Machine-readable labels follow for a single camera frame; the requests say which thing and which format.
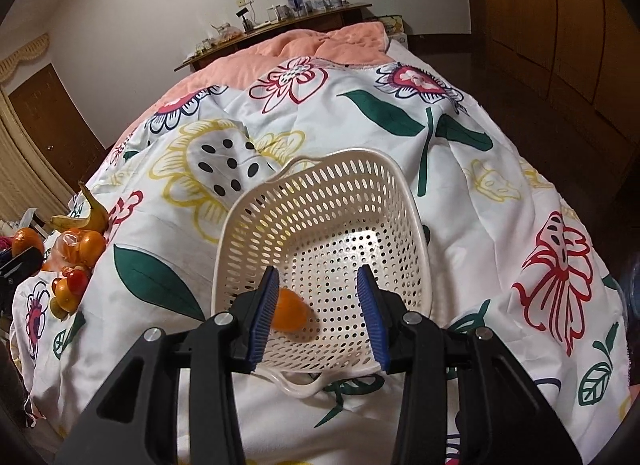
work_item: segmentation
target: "silver screw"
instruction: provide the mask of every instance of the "silver screw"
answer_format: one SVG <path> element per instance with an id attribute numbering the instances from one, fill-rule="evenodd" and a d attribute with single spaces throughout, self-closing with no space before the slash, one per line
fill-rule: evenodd
<path id="1" fill-rule="evenodd" d="M 494 336 L 494 332 L 492 332 L 489 328 L 485 326 L 481 326 L 476 329 L 476 337 L 480 340 L 489 340 Z"/>
<path id="2" fill-rule="evenodd" d="M 407 324 L 420 324 L 422 322 L 422 315 L 416 311 L 408 311 L 402 315 L 402 320 Z"/>
<path id="3" fill-rule="evenodd" d="M 231 315 L 228 311 L 223 311 L 222 313 L 219 313 L 214 317 L 213 322 L 215 322 L 218 326 L 226 326 L 227 324 L 231 324 L 233 320 L 233 315 Z"/>
<path id="4" fill-rule="evenodd" d="M 159 328 L 149 328 L 145 331 L 145 340 L 147 342 L 153 342 L 154 340 L 158 340 L 162 335 L 162 330 Z"/>

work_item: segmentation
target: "floral bedspread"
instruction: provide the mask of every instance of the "floral bedspread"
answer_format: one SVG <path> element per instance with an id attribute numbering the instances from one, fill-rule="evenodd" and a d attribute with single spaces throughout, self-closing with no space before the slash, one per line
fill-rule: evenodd
<path id="1" fill-rule="evenodd" d="M 413 190 L 434 320 L 457 331 L 491 327 L 589 461 L 630 405 L 615 282 L 554 185 L 470 95 L 417 60 L 348 68 L 293 58 L 246 90 L 211 86 L 140 124 L 89 182 L 111 219 L 79 311 L 65 321 L 50 314 L 52 273 L 16 294 L 12 352 L 34 418 L 65 437 L 146 328 L 173 333 L 209 316 L 221 228 L 243 191 L 294 155 L 354 146 L 394 157 Z M 84 199 L 73 205 L 77 216 L 88 213 Z M 455 374 L 449 378 L 447 462 L 455 464 Z M 248 463 L 389 463 L 401 376 L 334 382 L 304 401 L 256 377 L 234 381 Z M 187 385 L 185 373 L 183 463 Z"/>

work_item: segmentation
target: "bed sheet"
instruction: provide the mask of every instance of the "bed sheet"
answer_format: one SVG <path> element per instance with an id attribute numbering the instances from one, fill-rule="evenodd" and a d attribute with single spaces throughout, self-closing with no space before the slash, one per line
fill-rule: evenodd
<path id="1" fill-rule="evenodd" d="M 222 224 L 242 191 L 295 155 L 360 146 L 392 156 L 414 193 L 430 256 L 433 319 L 457 331 L 491 327 L 583 459 L 597 453 L 630 405 L 615 282 L 574 210 L 473 97 L 393 44 L 389 54 L 403 62 L 360 68 L 291 58 L 245 90 L 213 85 L 162 106 L 117 146 L 89 182 L 110 210 L 110 228 L 79 311 L 65 321 L 50 314 L 55 274 L 48 272 L 15 296 L 12 353 L 35 418 L 45 416 L 64 437 L 143 331 L 174 333 L 207 317 Z M 75 200 L 74 213 L 88 213 L 84 199 Z M 450 378 L 447 462 L 454 464 Z M 256 377 L 237 376 L 234 386 L 248 463 L 390 460 L 402 376 L 338 381 L 306 400 Z M 185 371 L 182 463 L 187 394 Z"/>

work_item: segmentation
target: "beige curtain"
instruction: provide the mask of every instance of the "beige curtain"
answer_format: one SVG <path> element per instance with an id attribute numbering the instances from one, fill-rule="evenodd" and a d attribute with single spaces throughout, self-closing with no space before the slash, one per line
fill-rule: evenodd
<path id="1" fill-rule="evenodd" d="M 0 86 L 0 219 L 18 220 L 29 207 L 49 220 L 66 214 L 74 194 L 25 132 Z"/>

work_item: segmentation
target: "white plastic basket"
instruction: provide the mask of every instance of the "white plastic basket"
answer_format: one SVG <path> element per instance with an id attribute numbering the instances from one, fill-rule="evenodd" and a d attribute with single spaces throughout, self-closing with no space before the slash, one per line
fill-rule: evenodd
<path id="1" fill-rule="evenodd" d="M 268 265 L 313 312 L 298 333 L 271 330 L 256 374 L 309 397 L 330 382 L 374 373 L 356 291 L 368 264 L 380 288 L 431 312 L 429 260 L 418 210 L 400 167 L 375 150 L 294 158 L 247 191 L 226 217 L 212 315 L 255 289 Z M 310 373 L 320 373 L 311 383 Z"/>

